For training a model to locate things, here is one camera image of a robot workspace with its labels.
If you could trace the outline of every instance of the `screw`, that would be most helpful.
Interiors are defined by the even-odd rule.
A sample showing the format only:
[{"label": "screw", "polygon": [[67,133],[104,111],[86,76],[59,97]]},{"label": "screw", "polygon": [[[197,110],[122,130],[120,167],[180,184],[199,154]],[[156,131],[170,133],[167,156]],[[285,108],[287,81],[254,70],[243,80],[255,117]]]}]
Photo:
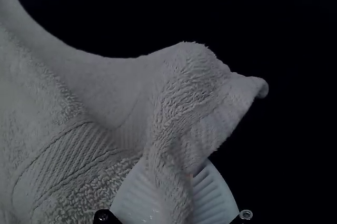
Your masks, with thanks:
[{"label": "screw", "polygon": [[253,217],[253,212],[251,210],[242,210],[240,212],[240,218],[243,220],[250,220]]},{"label": "screw", "polygon": [[108,219],[108,215],[107,215],[106,213],[102,213],[102,214],[98,217],[98,219],[99,219],[100,221],[106,221],[106,220]]}]

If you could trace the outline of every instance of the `fluffy texture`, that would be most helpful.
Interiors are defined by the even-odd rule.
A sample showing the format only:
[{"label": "fluffy texture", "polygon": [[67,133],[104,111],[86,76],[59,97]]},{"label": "fluffy texture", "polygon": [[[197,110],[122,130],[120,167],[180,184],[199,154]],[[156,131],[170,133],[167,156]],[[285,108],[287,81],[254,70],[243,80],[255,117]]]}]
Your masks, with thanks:
[{"label": "fluffy texture", "polygon": [[190,223],[186,174],[267,92],[202,44],[103,58],[0,0],[0,223],[92,223],[143,155],[166,223]]}]

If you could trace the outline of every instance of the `black background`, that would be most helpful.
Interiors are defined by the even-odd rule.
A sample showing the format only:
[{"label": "black background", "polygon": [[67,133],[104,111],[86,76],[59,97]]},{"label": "black background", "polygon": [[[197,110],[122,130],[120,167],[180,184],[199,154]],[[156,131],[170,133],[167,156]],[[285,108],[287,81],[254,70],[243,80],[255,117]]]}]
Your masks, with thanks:
[{"label": "black background", "polygon": [[20,1],[49,32],[91,53],[137,57],[196,41],[232,71],[264,78],[269,96],[210,159],[256,223],[292,223],[315,141],[309,97],[322,90],[319,59],[334,54],[334,0]]}]

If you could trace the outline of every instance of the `terry cloth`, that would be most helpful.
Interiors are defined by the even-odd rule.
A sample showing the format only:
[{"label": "terry cloth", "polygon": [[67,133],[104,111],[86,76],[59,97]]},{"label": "terry cloth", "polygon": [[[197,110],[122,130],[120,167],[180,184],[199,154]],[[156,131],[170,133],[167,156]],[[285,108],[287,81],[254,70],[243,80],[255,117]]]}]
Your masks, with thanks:
[{"label": "terry cloth", "polygon": [[104,58],[0,0],[0,223],[91,224],[142,156],[166,223],[191,223],[187,174],[267,92],[203,44]]}]

